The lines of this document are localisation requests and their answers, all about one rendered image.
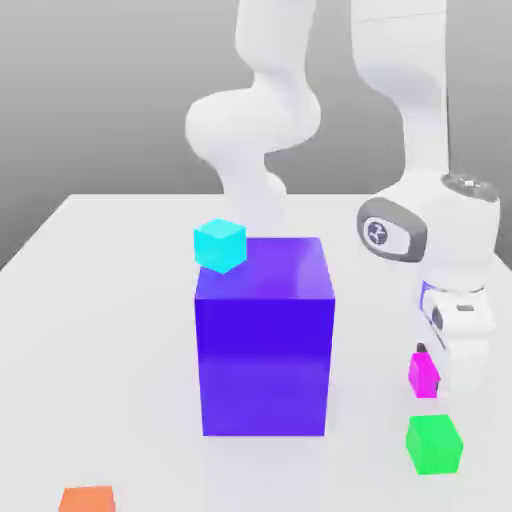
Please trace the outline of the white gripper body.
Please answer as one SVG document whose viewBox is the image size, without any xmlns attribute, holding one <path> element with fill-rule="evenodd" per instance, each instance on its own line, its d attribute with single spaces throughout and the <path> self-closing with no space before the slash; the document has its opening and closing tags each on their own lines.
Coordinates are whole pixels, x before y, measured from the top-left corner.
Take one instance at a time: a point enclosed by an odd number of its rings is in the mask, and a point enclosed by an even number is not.
<svg viewBox="0 0 512 512">
<path fill-rule="evenodd" d="M 443 331 L 428 327 L 428 351 L 440 377 L 441 396 L 471 394 L 481 386 L 496 331 L 495 325 Z"/>
</svg>

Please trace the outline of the small magenta cube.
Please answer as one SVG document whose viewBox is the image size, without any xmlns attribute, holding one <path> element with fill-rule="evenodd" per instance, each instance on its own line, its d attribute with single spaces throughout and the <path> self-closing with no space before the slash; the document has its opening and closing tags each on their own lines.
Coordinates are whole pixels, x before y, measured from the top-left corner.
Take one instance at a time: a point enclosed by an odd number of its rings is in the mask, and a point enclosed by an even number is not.
<svg viewBox="0 0 512 512">
<path fill-rule="evenodd" d="M 436 398 L 440 375 L 428 352 L 411 356 L 408 380 L 417 398 Z"/>
</svg>

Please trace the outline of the small green cube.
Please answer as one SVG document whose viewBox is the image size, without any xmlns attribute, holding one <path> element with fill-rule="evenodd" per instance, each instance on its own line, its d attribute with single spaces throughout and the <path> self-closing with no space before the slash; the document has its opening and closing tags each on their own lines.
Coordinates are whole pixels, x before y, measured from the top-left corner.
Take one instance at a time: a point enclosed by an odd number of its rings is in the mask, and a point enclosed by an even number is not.
<svg viewBox="0 0 512 512">
<path fill-rule="evenodd" d="M 410 416 L 405 446 L 419 475 L 455 474 L 464 443 L 450 416 Z"/>
</svg>

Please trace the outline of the small cyan cube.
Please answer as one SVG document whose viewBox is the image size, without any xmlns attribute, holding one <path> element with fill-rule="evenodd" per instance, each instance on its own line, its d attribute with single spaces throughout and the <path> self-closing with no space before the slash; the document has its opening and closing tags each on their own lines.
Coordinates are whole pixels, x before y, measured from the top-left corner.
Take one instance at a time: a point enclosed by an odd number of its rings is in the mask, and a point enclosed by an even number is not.
<svg viewBox="0 0 512 512">
<path fill-rule="evenodd" d="M 194 230 L 195 261 L 204 268 L 226 274 L 247 259 L 246 227 L 213 219 Z"/>
</svg>

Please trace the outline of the small orange cube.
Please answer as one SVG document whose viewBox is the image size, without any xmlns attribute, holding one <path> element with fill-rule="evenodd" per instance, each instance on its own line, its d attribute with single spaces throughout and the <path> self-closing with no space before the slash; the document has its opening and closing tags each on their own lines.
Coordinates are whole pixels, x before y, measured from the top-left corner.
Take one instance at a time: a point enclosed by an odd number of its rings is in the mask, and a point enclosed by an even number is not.
<svg viewBox="0 0 512 512">
<path fill-rule="evenodd" d="M 58 512 L 116 512 L 111 486 L 65 488 Z"/>
</svg>

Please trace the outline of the large blue box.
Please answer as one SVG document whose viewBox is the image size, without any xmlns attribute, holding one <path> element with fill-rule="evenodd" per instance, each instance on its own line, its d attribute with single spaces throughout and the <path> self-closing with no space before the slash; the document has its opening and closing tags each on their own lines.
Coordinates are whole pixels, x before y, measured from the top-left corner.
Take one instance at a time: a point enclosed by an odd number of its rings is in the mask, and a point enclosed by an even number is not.
<svg viewBox="0 0 512 512">
<path fill-rule="evenodd" d="M 315 237 L 251 238 L 226 274 L 195 293 L 206 436 L 322 436 L 335 294 Z"/>
</svg>

